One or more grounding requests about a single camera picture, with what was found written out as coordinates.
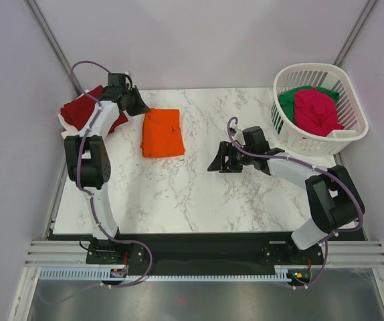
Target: plastic basket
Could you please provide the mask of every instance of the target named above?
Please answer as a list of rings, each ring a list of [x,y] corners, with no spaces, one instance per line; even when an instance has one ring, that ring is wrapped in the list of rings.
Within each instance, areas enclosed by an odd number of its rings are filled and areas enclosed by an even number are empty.
[[[281,109],[278,96],[300,86],[323,87],[339,93],[336,104],[339,124],[343,130],[333,130],[328,136],[310,134],[297,127]],[[311,156],[326,156],[340,152],[354,140],[364,137],[369,129],[353,85],[347,74],[329,64],[296,64],[284,68],[274,80],[272,124],[286,148]]]

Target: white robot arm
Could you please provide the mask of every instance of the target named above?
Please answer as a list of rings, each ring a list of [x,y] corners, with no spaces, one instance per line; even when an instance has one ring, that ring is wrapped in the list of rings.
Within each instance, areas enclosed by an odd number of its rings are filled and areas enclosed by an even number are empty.
[[[292,242],[297,250],[303,251],[320,243],[365,212],[365,206],[348,171],[343,166],[316,170],[315,167],[306,166],[308,164],[300,160],[288,161],[290,155],[279,148],[271,149],[263,130],[257,126],[244,131],[228,126],[228,130],[231,142],[219,143],[216,158],[208,171],[240,173],[244,165],[254,165],[256,170],[286,179],[303,188],[308,195],[311,218],[292,233]],[[331,177],[344,186],[334,182]],[[348,189],[357,201],[360,213],[345,189]]]
[[[77,184],[78,159],[81,157],[81,187],[87,192],[83,192],[88,201],[88,209],[92,213],[91,206],[94,206],[95,213],[98,214],[101,226],[111,237],[118,233],[118,226],[113,218],[110,207],[107,185],[110,178],[110,161],[104,146],[110,127],[120,115],[120,111],[126,110],[130,116],[136,116],[150,111],[150,108],[143,102],[136,86],[126,83],[130,78],[126,74],[109,74],[108,85],[103,89],[99,100],[100,104],[95,104],[94,112],[90,119],[77,136],[67,136],[64,140],[66,152],[66,162],[69,178]],[[79,155],[80,143],[86,134],[84,153]],[[92,218],[92,235],[96,239],[105,240],[107,236],[100,230],[98,224]]]

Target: red cloth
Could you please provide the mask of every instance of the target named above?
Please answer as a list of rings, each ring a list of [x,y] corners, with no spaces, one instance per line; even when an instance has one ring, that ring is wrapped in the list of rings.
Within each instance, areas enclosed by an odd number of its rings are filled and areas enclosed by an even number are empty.
[[[335,129],[344,129],[338,124],[333,99],[316,88],[295,93],[294,122],[300,129],[319,136],[327,136]]]
[[[98,86],[94,90],[88,92],[89,95],[97,98],[103,91],[103,86]],[[94,112],[96,102],[91,98],[83,95],[78,99],[75,99],[72,102],[69,102],[61,108],[61,116],[64,120],[72,126],[75,126],[77,130],[83,129],[86,125],[88,119],[90,119],[92,113]],[[121,112],[118,119],[115,120],[112,127],[109,130],[109,134],[114,132],[114,129],[119,125],[128,122],[128,118],[125,116],[124,112]]]

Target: orange towel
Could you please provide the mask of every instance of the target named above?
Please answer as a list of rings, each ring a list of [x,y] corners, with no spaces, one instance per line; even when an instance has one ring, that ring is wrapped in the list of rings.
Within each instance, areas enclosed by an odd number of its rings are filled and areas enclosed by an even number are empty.
[[[180,110],[154,109],[143,122],[143,157],[171,157],[185,154],[180,130]]]

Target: white marble surface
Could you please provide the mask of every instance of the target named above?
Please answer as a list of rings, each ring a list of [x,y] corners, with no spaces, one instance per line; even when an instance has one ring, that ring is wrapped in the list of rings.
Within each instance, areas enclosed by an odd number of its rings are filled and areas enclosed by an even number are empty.
[[[252,167],[241,174],[208,173],[219,142],[228,140],[226,123],[261,126],[271,147],[283,148],[270,123],[269,88],[149,90],[141,92],[150,107],[178,108],[186,153],[173,158],[143,158],[143,115],[130,118],[108,136],[112,164],[109,198],[121,233],[286,231],[309,217],[306,192],[288,181]],[[333,157],[292,153],[322,166]],[[91,233],[85,199],[67,181],[54,233]]]

